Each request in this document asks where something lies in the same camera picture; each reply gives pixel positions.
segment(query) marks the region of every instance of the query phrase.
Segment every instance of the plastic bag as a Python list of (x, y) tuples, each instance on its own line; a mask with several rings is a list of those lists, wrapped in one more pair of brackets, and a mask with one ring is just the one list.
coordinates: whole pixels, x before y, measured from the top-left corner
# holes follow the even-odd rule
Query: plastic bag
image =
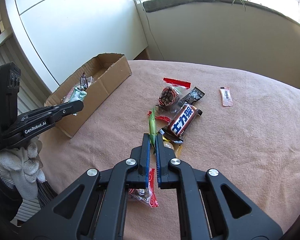
[(146, 189), (129, 189), (128, 199), (138, 200), (149, 207), (158, 207), (157, 198), (154, 194), (154, 169), (149, 168), (149, 187)]
[(155, 118), (165, 122), (171, 122), (172, 118), (182, 107), (181, 99), (188, 93), (191, 86), (190, 82), (163, 78), (165, 86), (159, 96), (158, 103), (155, 105)]

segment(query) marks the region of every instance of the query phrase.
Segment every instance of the candy wrapper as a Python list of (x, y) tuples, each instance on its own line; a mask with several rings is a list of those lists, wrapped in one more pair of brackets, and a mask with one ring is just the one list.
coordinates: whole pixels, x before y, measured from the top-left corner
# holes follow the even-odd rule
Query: candy wrapper
[(202, 115), (202, 111), (193, 105), (185, 103), (172, 121), (165, 127), (161, 128), (159, 133), (174, 143), (181, 144), (183, 143), (183, 133), (186, 131), (197, 114)]
[(149, 168), (149, 187), (146, 189), (129, 189), (128, 199), (139, 200), (149, 207), (158, 207), (157, 198), (154, 194), (154, 169)]
[(149, 134), (150, 134), (150, 141), (152, 147), (154, 148), (155, 144), (155, 136), (157, 135), (157, 127), (155, 125), (155, 117), (154, 117), (154, 109), (152, 110), (152, 114), (149, 118)]
[(93, 77), (85, 77), (85, 73), (82, 74), (79, 82), (75, 84), (71, 90), (68, 92), (68, 94), (61, 99), (61, 103), (67, 103), (70, 101), (70, 98), (73, 100), (73, 98), (79, 97), (79, 99), (76, 100), (81, 100), (83, 101), (85, 95), (87, 94), (85, 91), (86, 89), (94, 82)]
[(230, 95), (230, 89), (225, 87), (220, 87), (220, 93), (222, 98), (222, 105), (233, 106), (232, 98)]
[(166, 138), (165, 136), (162, 136), (162, 139), (163, 139), (163, 146), (174, 150), (175, 156), (179, 158), (181, 155), (182, 144), (174, 143), (173, 141)]
[(205, 93), (197, 87), (194, 87), (188, 92), (191, 86), (190, 82), (169, 78), (164, 78), (163, 81), (169, 84), (169, 86), (162, 90), (158, 104), (154, 108), (155, 118), (157, 120), (168, 123), (171, 122), (172, 118), (177, 114), (184, 103), (192, 105), (205, 95)]

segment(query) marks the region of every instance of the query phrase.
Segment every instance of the white cotton glove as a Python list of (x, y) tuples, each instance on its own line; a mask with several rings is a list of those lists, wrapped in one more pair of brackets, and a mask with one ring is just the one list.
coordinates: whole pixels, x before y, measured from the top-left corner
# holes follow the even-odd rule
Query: white cotton glove
[(42, 163), (39, 152), (42, 142), (34, 138), (28, 146), (20, 149), (0, 151), (0, 178), (10, 188), (16, 186), (25, 200), (35, 199), (38, 195), (36, 180), (45, 182), (46, 178), (40, 169)]

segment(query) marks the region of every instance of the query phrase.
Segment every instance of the brown chocolate wrapper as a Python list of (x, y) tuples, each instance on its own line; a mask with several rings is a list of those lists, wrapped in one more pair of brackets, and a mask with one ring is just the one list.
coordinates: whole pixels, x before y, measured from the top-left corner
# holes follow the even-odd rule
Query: brown chocolate wrapper
[(202, 111), (191, 104), (185, 103), (172, 121), (161, 128), (159, 132), (174, 143), (181, 144), (183, 143), (182, 135), (197, 114), (201, 115)]

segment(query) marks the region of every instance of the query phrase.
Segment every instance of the white wall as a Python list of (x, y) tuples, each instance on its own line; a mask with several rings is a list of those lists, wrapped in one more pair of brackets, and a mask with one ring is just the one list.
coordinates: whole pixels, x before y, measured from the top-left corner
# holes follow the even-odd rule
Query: white wall
[(99, 53), (123, 53), (132, 60), (147, 47), (132, 0), (43, 0), (20, 19), (58, 84)]
[[(141, 5), (150, 59), (162, 60)], [(275, 13), (223, 2), (194, 2), (148, 13), (167, 61), (247, 70), (300, 88), (300, 25)]]

